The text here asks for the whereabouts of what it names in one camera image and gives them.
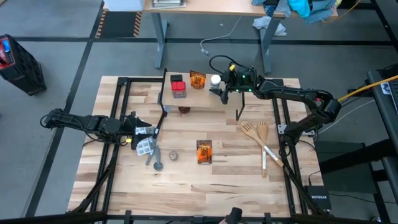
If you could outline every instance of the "wooden table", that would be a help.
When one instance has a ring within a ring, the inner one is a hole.
[[[266,16],[263,6],[253,6],[252,0],[186,0],[187,6],[172,9],[152,9],[152,0],[145,0],[144,12],[151,12],[152,22],[154,23],[155,33],[158,43],[157,55],[155,58],[155,68],[161,68],[163,49],[165,45],[165,37],[168,22],[162,20],[160,13],[186,13],[186,14],[219,14],[219,15],[237,15],[237,16]],[[331,18],[338,17],[335,7],[332,8],[333,14]],[[267,30],[261,29],[261,52],[262,64],[267,74],[271,73],[271,56],[269,46],[280,20],[285,19],[283,12],[275,12]]]
[[[110,114],[117,80],[118,77],[101,79],[93,114]],[[300,86],[296,78],[285,78],[284,83]],[[131,85],[126,114],[136,111],[140,119],[155,126],[162,114],[157,104],[161,83]],[[245,101],[241,120],[252,124],[266,121],[270,128],[267,144],[278,155],[272,101],[259,100],[252,94],[245,94]],[[292,121],[307,115],[303,103],[288,101],[288,106]],[[196,141],[205,139],[213,141],[211,165],[197,164]],[[313,143],[308,137],[301,140]],[[137,156],[130,146],[120,148],[108,214],[124,215],[125,210],[131,210],[134,215],[225,216],[232,207],[239,207],[244,217],[262,217],[264,212],[273,217],[290,217],[282,169],[269,159],[268,176],[261,177],[261,149],[241,132],[234,111],[192,108],[188,114],[180,114],[173,108],[164,119],[158,145],[164,165],[160,172],[154,170],[154,161],[145,165],[146,155]],[[103,145],[98,142],[83,148],[68,209],[75,208],[94,186],[102,150]],[[169,159],[171,150],[178,152],[177,161]],[[307,184],[308,175],[319,170],[317,154],[302,143],[297,144],[297,154],[303,184]],[[323,185],[320,173],[311,178],[312,184]],[[300,212],[294,185],[293,195],[296,211]]]

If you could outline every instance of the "black case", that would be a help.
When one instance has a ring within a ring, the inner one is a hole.
[[[40,64],[19,45],[10,35],[2,35],[0,39],[8,39],[14,64],[0,68],[3,79],[32,96],[46,88]]]

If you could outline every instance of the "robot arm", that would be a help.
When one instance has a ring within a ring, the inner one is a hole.
[[[332,123],[335,121],[338,112],[340,111],[340,103],[333,98],[333,96],[323,90],[308,89],[304,90],[301,88],[291,88],[283,86],[278,79],[266,79],[264,77],[257,76],[256,71],[253,67],[248,68],[238,64],[234,60],[230,59],[229,70],[221,73],[221,81],[225,83],[225,89],[212,90],[220,96],[223,104],[228,103],[228,93],[232,91],[236,92],[251,92],[257,98],[262,100],[271,100],[273,98],[280,98],[285,100],[293,100],[305,103],[311,111],[311,114],[299,122],[290,122],[286,124],[282,140],[289,146],[294,146],[300,139],[303,131],[311,131],[313,129],[319,129],[323,124]],[[242,67],[244,70],[239,71],[236,66]]]
[[[132,137],[131,149],[136,149],[139,141],[148,138],[151,134],[137,134],[136,128],[150,127],[151,124],[141,121],[136,118],[135,112],[131,115],[125,116],[122,121],[110,118],[108,116],[77,116],[63,112],[61,109],[52,110],[45,115],[40,124],[44,128],[73,128],[83,131],[93,139],[89,134],[97,136],[95,141],[106,142],[109,144],[121,144],[120,137]]]

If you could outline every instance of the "wooden spatula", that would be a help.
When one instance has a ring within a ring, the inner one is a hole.
[[[259,134],[261,141],[263,141],[264,144],[267,144],[268,125],[265,121],[258,122],[257,133]],[[261,147],[261,164],[261,175],[262,177],[267,177],[267,153],[264,147]]]
[[[284,163],[278,159],[278,157],[275,156],[275,154],[261,141],[259,138],[259,135],[257,134],[256,130],[254,130],[253,126],[249,124],[247,121],[242,121],[240,124],[240,127],[242,129],[242,132],[250,137],[252,137],[254,140],[257,141],[258,144],[260,144],[261,147],[263,147],[268,155],[271,156],[271,158],[278,163],[279,166],[283,167]]]

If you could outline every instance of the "blue cloth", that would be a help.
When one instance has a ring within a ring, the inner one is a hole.
[[[253,1],[251,2],[251,4],[252,4],[253,6],[259,6],[259,5],[263,4],[265,1],[266,1],[266,0],[253,0]]]
[[[308,0],[289,0],[289,5],[300,17],[307,18],[310,16],[310,5],[308,4]]]
[[[335,3],[336,0],[313,1],[311,14],[305,19],[305,23],[313,24],[331,16],[333,11],[330,8],[334,6]]]
[[[274,15],[276,9],[276,5],[266,5],[264,4],[264,10],[267,13],[267,16],[272,17]]]
[[[278,0],[252,0],[251,4],[253,6],[259,6],[262,4],[267,16],[272,17],[278,5]]]
[[[279,0],[275,12],[283,12],[285,17],[289,17],[292,15],[292,10],[290,10],[290,6],[287,0]]]

